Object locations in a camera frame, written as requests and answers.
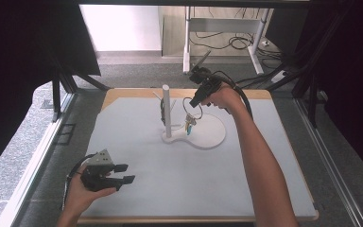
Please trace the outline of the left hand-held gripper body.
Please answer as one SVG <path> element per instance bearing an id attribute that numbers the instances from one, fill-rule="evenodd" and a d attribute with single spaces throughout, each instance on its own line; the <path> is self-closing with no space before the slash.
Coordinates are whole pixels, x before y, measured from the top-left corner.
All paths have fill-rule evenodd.
<path id="1" fill-rule="evenodd" d="M 115 164 L 106 149 L 97 152 L 85 162 L 85 168 L 81 174 L 84 186 L 90 191 L 100 191 L 105 188 L 115 187 L 114 179 L 108 178 Z"/>

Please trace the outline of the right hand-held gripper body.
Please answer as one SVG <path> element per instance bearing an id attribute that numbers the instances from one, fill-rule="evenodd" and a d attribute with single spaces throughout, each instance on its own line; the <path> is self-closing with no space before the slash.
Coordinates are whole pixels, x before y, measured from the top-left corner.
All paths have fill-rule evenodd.
<path id="1" fill-rule="evenodd" d="M 221 84 L 220 79 L 218 79 L 209 69 L 202 66 L 210 53 L 211 51 L 208 50 L 187 73 L 188 78 L 198 84 L 199 88 L 202 89 L 206 95 L 211 95 L 216 92 Z"/>

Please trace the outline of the white key holder stand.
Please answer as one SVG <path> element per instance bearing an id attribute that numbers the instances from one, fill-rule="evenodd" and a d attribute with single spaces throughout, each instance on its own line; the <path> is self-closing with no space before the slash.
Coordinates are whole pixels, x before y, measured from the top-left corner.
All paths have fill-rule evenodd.
<path id="1" fill-rule="evenodd" d="M 226 127 L 215 115 L 205 113 L 198 105 L 193 108 L 189 102 L 192 97 L 171 98 L 170 87 L 162 87 L 160 99 L 161 121 L 164 124 L 162 139 L 165 143 L 184 142 L 198 149 L 218 147 L 226 138 Z M 185 122 L 191 126 L 190 135 L 186 135 Z"/>

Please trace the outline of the person's left hand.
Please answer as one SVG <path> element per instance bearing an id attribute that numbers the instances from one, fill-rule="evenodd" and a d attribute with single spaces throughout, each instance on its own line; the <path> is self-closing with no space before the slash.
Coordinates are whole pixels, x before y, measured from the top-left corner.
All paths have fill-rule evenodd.
<path id="1" fill-rule="evenodd" d="M 96 192 L 88 190 L 81 180 L 81 174 L 85 168 L 86 165 L 82 165 L 70 182 L 62 212 L 68 217 L 78 218 L 95 200 L 107 197 L 116 192 L 114 187 L 105 188 Z"/>

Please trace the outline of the person's right hand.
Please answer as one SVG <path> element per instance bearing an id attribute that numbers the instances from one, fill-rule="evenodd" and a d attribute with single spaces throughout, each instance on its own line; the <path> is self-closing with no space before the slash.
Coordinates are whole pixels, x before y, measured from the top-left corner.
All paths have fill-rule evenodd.
<path id="1" fill-rule="evenodd" d="M 235 114 L 241 110 L 245 111 L 245 105 L 240 95 L 227 84 L 222 84 L 216 92 L 205 98 L 201 104 L 213 104 L 219 109 L 225 109 L 229 114 Z"/>

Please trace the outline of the white table mat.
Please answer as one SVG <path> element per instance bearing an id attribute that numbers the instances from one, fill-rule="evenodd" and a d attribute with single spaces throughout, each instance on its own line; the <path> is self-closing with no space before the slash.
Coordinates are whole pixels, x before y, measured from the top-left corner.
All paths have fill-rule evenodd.
<path id="1" fill-rule="evenodd" d="M 106 149 L 115 164 L 134 175 L 114 194 L 94 201 L 83 222 L 251 221 L 255 218 L 231 113 L 201 106 L 226 127 L 216 148 L 198 149 L 162 139 L 160 101 L 155 97 L 119 97 L 97 116 L 88 150 Z M 266 140 L 285 177 L 297 218 L 317 217 L 313 199 L 269 99 L 254 99 L 248 112 Z"/>

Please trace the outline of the white power strip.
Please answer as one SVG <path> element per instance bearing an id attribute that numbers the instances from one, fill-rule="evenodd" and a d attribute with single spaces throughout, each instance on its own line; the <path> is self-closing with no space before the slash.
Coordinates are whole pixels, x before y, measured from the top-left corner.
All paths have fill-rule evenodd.
<path id="1" fill-rule="evenodd" d="M 281 72 L 279 72 L 277 75 L 275 75 L 271 79 L 271 82 L 276 83 L 276 82 L 280 81 L 281 79 L 285 78 L 287 75 L 288 75 L 288 73 L 286 71 L 282 70 Z"/>

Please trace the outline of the black metal stand strut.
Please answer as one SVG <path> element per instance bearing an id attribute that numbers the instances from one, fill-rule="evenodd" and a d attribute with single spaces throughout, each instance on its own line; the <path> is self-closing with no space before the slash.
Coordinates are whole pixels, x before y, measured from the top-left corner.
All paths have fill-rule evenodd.
<path id="1" fill-rule="evenodd" d="M 60 87 L 62 86 L 66 93 L 74 94 L 78 86 L 76 85 L 75 80 L 73 79 L 73 75 L 78 76 L 79 78 L 87 81 L 88 83 L 92 84 L 94 87 L 98 88 L 102 91 L 110 90 L 110 87 L 104 85 L 103 83 L 99 82 L 96 79 L 93 79 L 91 76 L 87 74 L 82 74 L 80 72 L 75 73 L 68 73 L 62 64 L 57 60 L 54 59 L 53 65 L 53 78 L 52 78 L 52 97 L 53 97 L 53 122 L 57 122 L 61 115 L 61 92 Z"/>

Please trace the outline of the black curtain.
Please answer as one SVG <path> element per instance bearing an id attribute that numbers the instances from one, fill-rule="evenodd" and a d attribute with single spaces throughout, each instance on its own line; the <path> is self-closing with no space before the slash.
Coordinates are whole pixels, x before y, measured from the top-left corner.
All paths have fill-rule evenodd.
<path id="1" fill-rule="evenodd" d="M 297 88 L 311 81 L 328 96 L 325 111 L 363 161 L 363 0 L 352 0 L 313 73 Z"/>
<path id="2" fill-rule="evenodd" d="M 78 0 L 0 0 L 0 156 L 36 88 L 100 70 Z"/>

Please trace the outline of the white metal desk frame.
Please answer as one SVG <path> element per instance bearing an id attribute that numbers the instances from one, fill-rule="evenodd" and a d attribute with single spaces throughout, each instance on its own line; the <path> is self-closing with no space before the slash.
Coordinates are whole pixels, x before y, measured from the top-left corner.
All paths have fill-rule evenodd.
<path id="1" fill-rule="evenodd" d="M 191 8 L 185 8 L 185 41 L 182 59 L 182 71 L 190 70 L 190 33 L 191 32 L 226 32 L 254 34 L 253 44 L 248 46 L 251 62 L 256 74 L 261 76 L 264 70 L 257 57 L 257 48 L 261 41 L 263 31 L 267 24 L 269 9 L 264 9 L 260 19 L 217 19 L 196 18 L 191 16 Z"/>

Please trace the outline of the aluminium rail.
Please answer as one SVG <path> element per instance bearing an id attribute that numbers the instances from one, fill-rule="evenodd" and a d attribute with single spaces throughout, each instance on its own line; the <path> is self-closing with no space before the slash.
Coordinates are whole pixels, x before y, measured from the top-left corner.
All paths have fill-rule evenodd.
<path id="1" fill-rule="evenodd" d="M 304 102 L 297 98 L 294 98 L 293 101 L 354 227 L 363 227 L 363 213 L 354 199 L 353 193 L 341 176 L 319 130 L 310 122 L 309 112 L 306 110 Z"/>
<path id="2" fill-rule="evenodd" d="M 44 128 L 43 135 L 39 140 L 38 146 L 34 149 L 33 154 L 27 161 L 27 166 L 23 169 L 21 173 L 21 178 L 19 179 L 16 187 L 8 199 L 4 210 L 0 215 L 0 227 L 12 227 L 15 220 L 18 218 L 21 212 L 29 189 L 32 187 L 35 178 L 38 175 L 39 169 L 42 166 L 44 159 L 53 144 L 53 141 L 60 130 L 63 118 L 66 116 L 66 112 L 72 103 L 74 95 L 66 94 L 62 99 L 60 99 L 60 111 L 62 111 L 61 116 L 53 121 L 53 117 L 49 118 L 49 122 Z"/>

